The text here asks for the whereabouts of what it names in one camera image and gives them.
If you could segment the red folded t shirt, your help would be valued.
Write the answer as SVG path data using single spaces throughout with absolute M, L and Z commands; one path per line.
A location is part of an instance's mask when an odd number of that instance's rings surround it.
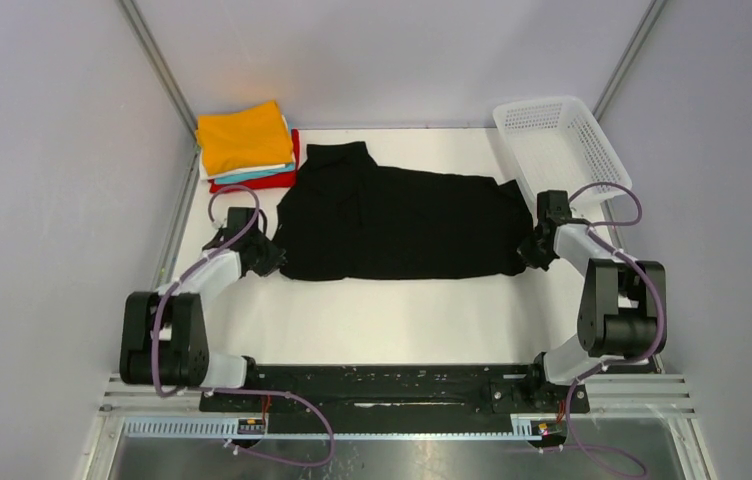
M 221 191 L 224 187 L 228 187 L 231 185 L 243 185 L 246 186 L 252 190 L 260 190 L 260 189 L 271 189 L 271 188 L 289 188 L 295 185 L 296 183 L 296 177 L 297 177 L 297 170 L 299 168 L 300 164 L 300 155 L 301 155 L 301 148 L 300 148 L 300 132 L 295 129 L 298 133 L 298 146 L 299 146 L 299 154 L 298 154 L 298 166 L 295 172 L 293 173 L 287 173 L 287 174 L 279 174 L 263 179 L 257 179 L 257 180 L 249 180 L 246 182 L 241 182 L 237 184 L 230 184 L 230 185 L 218 185 L 213 182 L 209 182 L 209 192 L 210 193 L 217 193 Z

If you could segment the right small electronics module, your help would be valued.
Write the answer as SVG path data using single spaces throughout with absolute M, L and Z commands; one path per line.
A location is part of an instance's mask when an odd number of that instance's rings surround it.
M 538 420 L 532 421 L 532 431 L 534 435 L 545 438 L 548 436 L 565 437 L 567 434 L 566 424 L 561 422 Z

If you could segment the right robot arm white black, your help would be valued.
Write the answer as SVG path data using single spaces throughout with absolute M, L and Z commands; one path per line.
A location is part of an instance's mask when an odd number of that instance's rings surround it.
M 575 334 L 538 354 L 517 386 L 522 401 L 541 412 L 567 405 L 589 377 L 646 361 L 666 342 L 664 267 L 600 238 L 595 224 L 572 213 L 575 198 L 561 190 L 539 193 L 537 225 L 518 249 L 530 268 L 565 260 L 584 280 Z

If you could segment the left small electronics module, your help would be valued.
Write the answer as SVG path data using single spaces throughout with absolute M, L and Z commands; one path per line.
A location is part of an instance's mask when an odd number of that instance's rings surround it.
M 244 417 L 237 420 L 236 434 L 240 436 L 262 436 L 267 433 L 267 421 L 263 417 Z

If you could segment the white plastic basket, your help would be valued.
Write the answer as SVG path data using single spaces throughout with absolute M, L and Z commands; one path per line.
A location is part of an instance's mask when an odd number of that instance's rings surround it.
M 597 205 L 621 195 L 615 185 L 632 180 L 586 104 L 574 96 L 553 96 L 501 104 L 492 117 L 513 162 L 526 203 L 548 190 L 580 194 L 575 204 Z

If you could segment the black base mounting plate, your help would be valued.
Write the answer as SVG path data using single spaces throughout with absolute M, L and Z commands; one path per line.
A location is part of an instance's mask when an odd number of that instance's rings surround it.
M 201 400 L 205 413 L 257 414 L 267 433 L 505 432 L 522 414 L 551 421 L 591 405 L 579 386 L 567 405 L 537 409 L 517 386 L 530 365 L 258 365 L 238 389 Z

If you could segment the black t shirt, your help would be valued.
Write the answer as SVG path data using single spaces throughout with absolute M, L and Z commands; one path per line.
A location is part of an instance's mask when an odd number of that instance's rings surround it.
M 380 166 L 362 141 L 307 145 L 277 216 L 281 273 L 302 281 L 516 276 L 533 229 L 516 182 Z

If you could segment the teal folded t shirt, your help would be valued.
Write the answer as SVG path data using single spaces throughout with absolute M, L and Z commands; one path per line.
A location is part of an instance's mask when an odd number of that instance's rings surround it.
M 284 164 L 276 164 L 263 167 L 250 167 L 235 170 L 233 173 L 226 173 L 214 178 L 208 178 L 209 182 L 213 182 L 218 185 L 230 185 L 249 180 L 263 179 L 279 174 L 293 173 L 298 166 L 298 133 L 295 129 L 290 129 L 289 134 L 292 141 L 292 160 Z

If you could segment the small electronics module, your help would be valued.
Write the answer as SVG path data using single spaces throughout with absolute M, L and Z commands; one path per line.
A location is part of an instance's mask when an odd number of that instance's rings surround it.
M 565 437 L 567 434 L 566 424 L 561 422 L 538 420 L 532 421 L 532 431 L 534 435 L 545 438 L 548 436 Z
M 262 436 L 267 433 L 267 421 L 263 417 L 244 417 L 237 420 L 236 434 L 240 436 Z

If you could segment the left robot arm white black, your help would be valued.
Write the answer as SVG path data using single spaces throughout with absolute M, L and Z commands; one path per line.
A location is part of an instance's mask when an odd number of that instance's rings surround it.
M 266 224 L 259 208 L 229 208 L 197 263 L 169 284 L 127 297 L 119 360 L 124 383 L 224 389 L 224 398 L 240 411 L 259 404 L 263 387 L 248 375 L 255 361 L 212 350 L 206 321 L 218 297 L 247 273 L 267 276 L 285 262 Z

